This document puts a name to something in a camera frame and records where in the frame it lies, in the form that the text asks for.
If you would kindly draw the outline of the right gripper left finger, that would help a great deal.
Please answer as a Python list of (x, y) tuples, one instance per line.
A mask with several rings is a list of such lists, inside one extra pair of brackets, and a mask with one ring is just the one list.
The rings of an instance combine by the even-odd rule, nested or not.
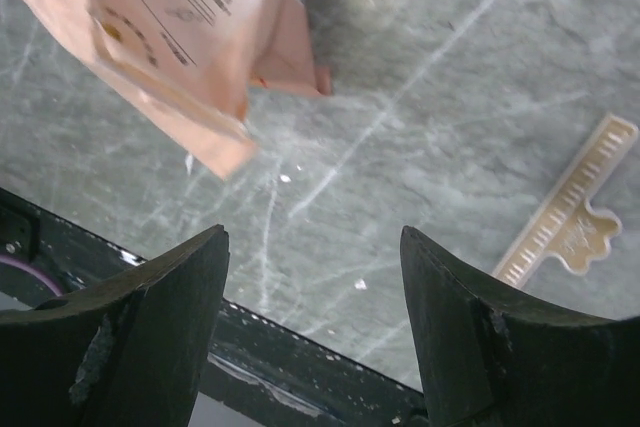
[(97, 285), (1, 314), (5, 426), (185, 426), (229, 265), (216, 225)]

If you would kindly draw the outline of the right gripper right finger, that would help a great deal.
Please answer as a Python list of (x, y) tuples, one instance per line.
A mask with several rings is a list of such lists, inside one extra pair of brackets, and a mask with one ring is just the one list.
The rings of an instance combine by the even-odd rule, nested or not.
[(433, 426), (635, 426), (639, 321), (511, 287), (413, 227), (401, 270)]

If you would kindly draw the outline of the pink cat litter bag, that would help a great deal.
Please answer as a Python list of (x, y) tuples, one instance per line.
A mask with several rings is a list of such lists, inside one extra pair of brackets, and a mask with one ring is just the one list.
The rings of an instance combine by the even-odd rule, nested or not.
[(305, 0), (23, 0), (96, 76), (211, 172), (255, 152), (250, 87), (326, 96)]

